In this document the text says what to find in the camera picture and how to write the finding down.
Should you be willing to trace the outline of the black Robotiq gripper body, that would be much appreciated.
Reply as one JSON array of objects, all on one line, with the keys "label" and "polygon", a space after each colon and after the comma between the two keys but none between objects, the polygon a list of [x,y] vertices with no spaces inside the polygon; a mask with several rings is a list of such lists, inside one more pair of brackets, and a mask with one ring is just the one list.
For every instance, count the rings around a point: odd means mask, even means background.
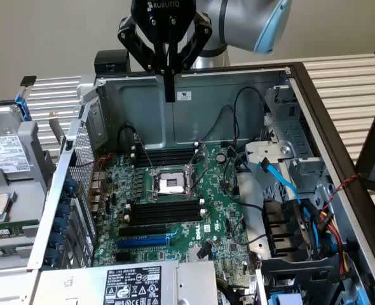
[{"label": "black Robotiq gripper body", "polygon": [[131,15],[151,43],[179,43],[196,14],[196,1],[145,1],[131,4]]}]

